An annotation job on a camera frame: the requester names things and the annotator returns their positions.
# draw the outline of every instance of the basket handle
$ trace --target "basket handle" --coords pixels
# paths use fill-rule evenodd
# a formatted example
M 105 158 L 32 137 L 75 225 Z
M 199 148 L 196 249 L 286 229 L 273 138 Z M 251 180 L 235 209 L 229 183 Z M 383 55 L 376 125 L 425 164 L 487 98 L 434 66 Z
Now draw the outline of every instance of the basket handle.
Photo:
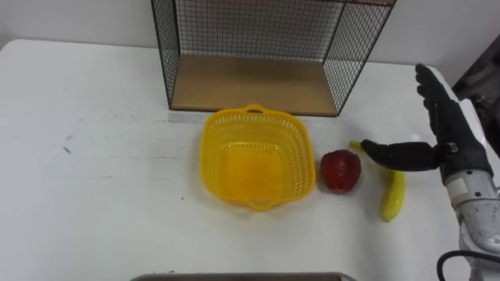
M 241 109 L 245 113 L 268 113 L 269 110 L 257 104 L 247 105 Z

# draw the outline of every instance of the toy fruit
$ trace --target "toy fruit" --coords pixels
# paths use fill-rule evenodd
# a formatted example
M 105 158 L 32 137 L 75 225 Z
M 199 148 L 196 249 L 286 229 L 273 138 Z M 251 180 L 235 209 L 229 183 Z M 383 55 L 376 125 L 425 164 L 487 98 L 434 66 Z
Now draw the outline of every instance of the toy fruit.
M 358 182 L 361 162 L 358 155 L 349 150 L 329 152 L 321 158 L 320 173 L 332 192 L 346 194 Z
M 361 144 L 357 141 L 350 141 L 349 146 L 363 151 Z M 380 202 L 380 218 L 385 222 L 390 222 L 401 211 L 405 199 L 405 174 L 391 169 L 386 169 L 386 171 L 387 187 Z

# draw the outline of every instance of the plastic banana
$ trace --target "plastic banana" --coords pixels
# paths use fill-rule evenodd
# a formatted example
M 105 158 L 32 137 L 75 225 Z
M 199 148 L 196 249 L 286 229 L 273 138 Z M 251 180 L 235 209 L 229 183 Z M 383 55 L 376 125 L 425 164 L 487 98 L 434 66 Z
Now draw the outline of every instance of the plastic banana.
M 363 151 L 363 147 L 357 141 L 350 141 L 349 146 Z M 401 211 L 401 207 L 403 206 L 405 199 L 405 174 L 400 171 L 385 170 L 387 171 L 387 186 L 380 202 L 380 218 L 385 222 L 390 222 Z

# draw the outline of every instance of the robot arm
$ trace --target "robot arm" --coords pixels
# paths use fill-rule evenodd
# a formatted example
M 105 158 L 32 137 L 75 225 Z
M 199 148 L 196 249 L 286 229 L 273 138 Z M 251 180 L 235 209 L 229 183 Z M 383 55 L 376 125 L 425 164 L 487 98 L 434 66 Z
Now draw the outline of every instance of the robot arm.
M 441 256 L 437 267 L 440 280 L 444 280 L 442 263 L 459 255 L 470 263 L 471 280 L 500 280 L 500 197 L 486 151 L 473 135 L 459 104 L 449 98 L 432 71 L 417 65 L 416 80 L 437 144 L 384 145 L 364 140 L 363 150 L 389 169 L 411 172 L 440 169 L 460 225 L 462 249 Z

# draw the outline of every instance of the wooden shelf board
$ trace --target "wooden shelf board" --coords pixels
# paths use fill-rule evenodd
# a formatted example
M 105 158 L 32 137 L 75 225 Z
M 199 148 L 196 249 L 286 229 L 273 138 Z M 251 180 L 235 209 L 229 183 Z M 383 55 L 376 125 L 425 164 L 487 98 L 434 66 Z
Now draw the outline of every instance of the wooden shelf board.
M 252 103 L 298 115 L 338 113 L 321 62 L 180 57 L 173 109 L 216 111 Z

